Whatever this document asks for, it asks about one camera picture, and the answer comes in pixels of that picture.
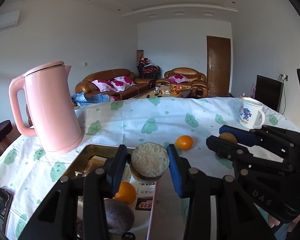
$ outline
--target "door frame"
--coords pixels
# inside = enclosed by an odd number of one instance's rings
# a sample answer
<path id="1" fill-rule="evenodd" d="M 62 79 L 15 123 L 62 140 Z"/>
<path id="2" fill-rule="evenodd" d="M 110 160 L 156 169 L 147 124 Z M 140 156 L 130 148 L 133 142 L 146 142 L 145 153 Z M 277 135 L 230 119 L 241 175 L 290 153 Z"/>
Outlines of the door frame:
<path id="1" fill-rule="evenodd" d="M 231 68 L 231 55 L 232 55 L 232 48 L 231 48 L 231 38 L 224 38 L 224 37 L 218 37 L 218 36 L 211 36 L 211 35 L 207 35 L 206 36 L 206 43 L 207 43 L 207 83 L 209 85 L 209 47 L 208 47 L 208 37 L 213 37 L 213 38 L 221 38 L 221 39 L 227 39 L 230 40 L 230 66 L 229 66 L 229 89 L 227 93 L 230 93 L 230 85 L 231 85 L 231 73 L 232 73 L 232 68 Z"/>

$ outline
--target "kettle lid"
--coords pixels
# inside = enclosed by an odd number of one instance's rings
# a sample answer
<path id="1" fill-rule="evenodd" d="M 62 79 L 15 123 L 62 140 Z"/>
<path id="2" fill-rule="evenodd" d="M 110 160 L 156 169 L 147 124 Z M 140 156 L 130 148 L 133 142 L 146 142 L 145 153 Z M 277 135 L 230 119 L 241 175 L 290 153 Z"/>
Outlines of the kettle lid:
<path id="1" fill-rule="evenodd" d="M 42 70 L 42 69 L 45 69 L 45 68 L 48 68 L 48 67 L 54 67 L 54 66 L 58 66 L 58 65 L 63 65 L 64 62 L 63 61 L 55 61 L 55 62 L 50 62 L 50 63 L 46 63 L 46 64 L 43 64 L 43 65 L 40 65 L 38 67 L 34 67 L 32 69 L 30 69 L 29 71 L 27 71 L 26 73 L 24 73 L 24 77 L 27 76 L 27 75 L 30 75 L 34 72 L 37 72 L 39 70 Z"/>

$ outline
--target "sofa backrest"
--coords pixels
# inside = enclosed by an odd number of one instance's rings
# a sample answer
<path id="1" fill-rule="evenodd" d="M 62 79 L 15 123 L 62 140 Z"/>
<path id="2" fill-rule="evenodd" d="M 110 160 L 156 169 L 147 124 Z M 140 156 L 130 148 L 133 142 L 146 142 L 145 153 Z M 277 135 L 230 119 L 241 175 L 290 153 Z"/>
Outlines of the sofa backrest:
<path id="1" fill-rule="evenodd" d="M 175 74 L 184 75 L 187 79 L 189 79 L 190 82 L 193 82 L 195 80 L 201 80 L 201 81 L 206 80 L 206 75 L 205 74 L 200 73 L 200 72 L 196 71 L 195 69 L 188 68 L 188 67 L 174 68 L 170 71 L 167 71 L 164 74 L 164 77 L 168 78 L 168 77 L 171 77 Z"/>
<path id="2" fill-rule="evenodd" d="M 83 81 L 85 80 L 94 81 L 97 79 L 111 80 L 114 79 L 115 77 L 120 77 L 120 76 L 128 76 L 132 80 L 136 78 L 136 75 L 130 70 L 125 68 L 117 68 L 117 69 L 104 70 L 104 71 L 90 74 L 89 76 L 86 76 L 83 79 Z"/>

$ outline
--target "floral design on mug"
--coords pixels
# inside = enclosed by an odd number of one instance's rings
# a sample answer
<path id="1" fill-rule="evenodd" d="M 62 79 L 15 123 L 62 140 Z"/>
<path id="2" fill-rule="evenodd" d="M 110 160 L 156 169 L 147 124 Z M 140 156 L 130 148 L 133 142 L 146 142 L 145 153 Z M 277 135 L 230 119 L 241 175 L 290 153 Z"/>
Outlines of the floral design on mug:
<path id="1" fill-rule="evenodd" d="M 244 120 L 249 121 L 249 118 L 252 116 L 250 110 L 248 108 L 244 108 L 241 112 L 240 112 L 240 116 L 243 116 Z"/>

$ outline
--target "kettle spout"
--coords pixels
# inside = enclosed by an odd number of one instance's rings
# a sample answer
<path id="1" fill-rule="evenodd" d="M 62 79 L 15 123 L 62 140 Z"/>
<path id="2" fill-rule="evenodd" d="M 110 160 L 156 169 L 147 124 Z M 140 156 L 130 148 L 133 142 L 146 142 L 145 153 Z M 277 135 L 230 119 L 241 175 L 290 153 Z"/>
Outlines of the kettle spout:
<path id="1" fill-rule="evenodd" d="M 65 67 L 65 71 L 66 71 L 66 78 L 68 79 L 69 73 L 70 73 L 70 69 L 71 66 L 64 66 Z"/>

